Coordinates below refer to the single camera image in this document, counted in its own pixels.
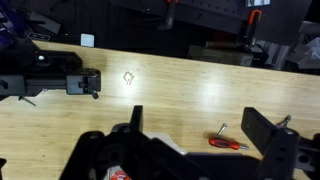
red object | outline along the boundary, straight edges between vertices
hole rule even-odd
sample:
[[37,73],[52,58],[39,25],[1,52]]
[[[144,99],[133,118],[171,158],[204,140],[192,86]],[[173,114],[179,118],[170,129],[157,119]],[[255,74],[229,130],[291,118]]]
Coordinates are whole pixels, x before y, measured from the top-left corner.
[[262,11],[261,11],[261,10],[253,10],[253,11],[251,11],[250,16],[249,16],[249,21],[248,21],[248,24],[249,24],[249,25],[252,25],[253,20],[254,20],[254,16],[255,16],[256,13],[259,14],[259,19],[258,19],[258,21],[260,21],[260,18],[261,18],[261,16],[262,16]]
[[[166,0],[167,1],[167,3],[169,3],[170,4],[170,2],[171,2],[171,0]],[[179,2],[179,0],[175,0],[176,1],[176,4]]]
[[220,148],[232,148],[234,150],[238,150],[240,148],[240,144],[236,141],[227,141],[218,138],[209,138],[209,144],[211,146],[216,146]]
[[130,180],[130,177],[123,171],[117,171],[112,174],[111,180]]

screwdriver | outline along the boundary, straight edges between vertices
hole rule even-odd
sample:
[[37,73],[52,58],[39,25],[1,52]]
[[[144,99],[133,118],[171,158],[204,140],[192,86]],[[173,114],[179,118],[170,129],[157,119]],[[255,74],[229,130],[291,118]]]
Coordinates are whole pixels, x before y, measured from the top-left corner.
[[219,148],[232,148],[234,150],[238,149],[246,149],[249,150],[249,147],[246,145],[239,144],[236,141],[228,141],[225,139],[218,139],[218,138],[209,138],[209,144],[211,146],[216,146]]

wooden table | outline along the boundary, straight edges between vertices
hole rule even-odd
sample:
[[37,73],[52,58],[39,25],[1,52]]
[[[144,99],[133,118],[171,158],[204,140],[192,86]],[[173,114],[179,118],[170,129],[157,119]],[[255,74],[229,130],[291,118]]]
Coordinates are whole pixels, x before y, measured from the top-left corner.
[[[161,56],[36,42],[42,49],[74,51],[84,67],[102,72],[102,92],[68,96],[43,92],[0,103],[0,157],[5,180],[58,179],[78,137],[89,130],[109,133],[128,122],[134,105],[144,106],[144,131],[162,132],[192,152],[242,153],[261,158],[240,129],[243,109],[255,107],[273,123],[290,114],[290,128],[312,138],[320,132],[320,78]],[[127,85],[123,76],[135,78]],[[250,146],[234,151],[211,147],[207,135],[222,123],[224,136]],[[304,175],[296,171],[297,179]]]

wooden tabletop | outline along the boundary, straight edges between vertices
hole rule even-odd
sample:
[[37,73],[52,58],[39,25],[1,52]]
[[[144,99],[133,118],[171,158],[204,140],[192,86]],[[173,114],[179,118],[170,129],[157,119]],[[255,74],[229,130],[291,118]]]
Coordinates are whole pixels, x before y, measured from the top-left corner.
[[[189,152],[242,153],[261,158],[240,129],[244,107],[255,107],[271,122],[288,114],[289,127],[312,138],[320,132],[320,78],[316,76],[191,61],[161,56],[36,42],[42,49],[74,51],[84,67],[102,73],[100,98],[69,96],[63,90],[0,103],[0,157],[8,160],[5,180],[58,179],[79,136],[106,134],[128,122],[134,105],[144,106],[144,131],[161,132]],[[127,84],[125,73],[134,76]],[[247,144],[234,151],[208,145],[208,134],[223,133]],[[301,172],[297,179],[304,179]]]

red screwdriver handle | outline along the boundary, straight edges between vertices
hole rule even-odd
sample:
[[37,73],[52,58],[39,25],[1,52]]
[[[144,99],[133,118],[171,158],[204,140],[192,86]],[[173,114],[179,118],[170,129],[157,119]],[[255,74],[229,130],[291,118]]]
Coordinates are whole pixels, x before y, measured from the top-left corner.
[[211,146],[216,146],[220,148],[232,148],[234,150],[238,150],[240,148],[240,144],[235,141],[227,141],[224,139],[218,138],[209,138],[209,144]]

